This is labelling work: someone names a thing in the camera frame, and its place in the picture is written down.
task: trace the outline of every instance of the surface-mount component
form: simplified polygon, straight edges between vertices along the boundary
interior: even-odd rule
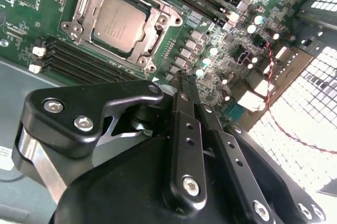
[[[188,59],[192,52],[190,52],[188,49],[182,48],[180,50],[180,55],[183,56],[184,58]]]
[[[78,0],[71,22],[61,28],[75,44],[133,70],[155,72],[155,52],[180,14],[162,0]]]
[[[209,73],[205,73],[205,75],[203,76],[203,79],[204,79],[205,81],[210,81],[210,80],[212,79],[212,75],[209,74]]]
[[[191,32],[191,37],[192,37],[194,40],[198,41],[198,40],[201,39],[202,33],[200,33],[200,32],[197,31],[197,30],[193,30],[193,31]]]
[[[175,65],[171,65],[170,67],[170,73],[172,73],[173,75],[176,74],[176,72],[178,72],[180,70],[179,67],[176,67]]]
[[[186,42],[185,42],[185,46],[190,50],[194,50],[196,48],[196,42],[194,42],[190,39],[187,39]]]
[[[174,63],[180,67],[184,67],[185,64],[186,64],[186,60],[184,60],[183,58],[181,57],[177,57],[174,61]]]
[[[267,44],[267,41],[261,37],[260,35],[256,35],[254,38],[253,38],[253,44],[257,47],[257,48],[264,48]]]

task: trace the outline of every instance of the mesh panel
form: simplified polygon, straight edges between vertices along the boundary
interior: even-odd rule
[[[291,135],[337,149],[337,51],[326,47],[283,93],[271,110]],[[303,146],[284,135],[266,113],[249,134],[305,190],[337,178],[337,155]]]

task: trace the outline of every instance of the cable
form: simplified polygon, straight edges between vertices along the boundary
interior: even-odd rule
[[[316,150],[319,150],[321,152],[327,152],[327,153],[330,153],[330,154],[337,154],[337,151],[334,151],[334,150],[326,150],[326,149],[323,149],[323,148],[319,148],[317,147],[316,145],[310,145],[310,144],[307,144],[306,142],[303,142],[301,141],[300,139],[298,139],[297,137],[294,137],[292,136],[291,134],[289,134],[288,132],[286,132],[282,127],[281,125],[276,121],[275,117],[273,116],[272,112],[271,112],[271,102],[270,102],[270,98],[271,98],[271,94],[270,94],[270,91],[269,91],[269,87],[270,87],[270,84],[271,84],[271,80],[272,80],[272,76],[273,76],[273,65],[274,65],[274,60],[273,60],[273,51],[271,50],[270,48],[270,43],[267,43],[266,44],[266,47],[268,49],[268,56],[269,56],[269,68],[270,68],[270,71],[269,71],[269,75],[268,75],[268,90],[267,90],[267,109],[268,109],[268,112],[272,118],[272,120],[274,121],[274,123],[276,124],[276,126],[279,128],[279,130],[284,133],[286,136],[288,136],[289,138],[295,140],[296,142],[299,142],[300,144],[306,146],[306,147],[310,147],[312,149],[316,149]]]

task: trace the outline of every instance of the screw hole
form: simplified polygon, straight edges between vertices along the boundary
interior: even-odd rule
[[[228,142],[227,144],[228,144],[228,146],[230,146],[232,149],[235,149],[235,146],[234,146],[231,142]]]
[[[194,146],[194,141],[191,138],[187,137],[186,141],[189,145]]]
[[[194,127],[191,125],[191,124],[189,124],[189,123],[186,123],[186,127],[188,128],[188,129],[193,129]]]
[[[235,162],[237,163],[237,165],[239,165],[241,167],[243,166],[243,163],[240,160],[236,159]]]

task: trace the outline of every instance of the label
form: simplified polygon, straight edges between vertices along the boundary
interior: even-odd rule
[[[12,161],[12,150],[6,147],[0,146],[0,169],[12,170],[14,163]]]

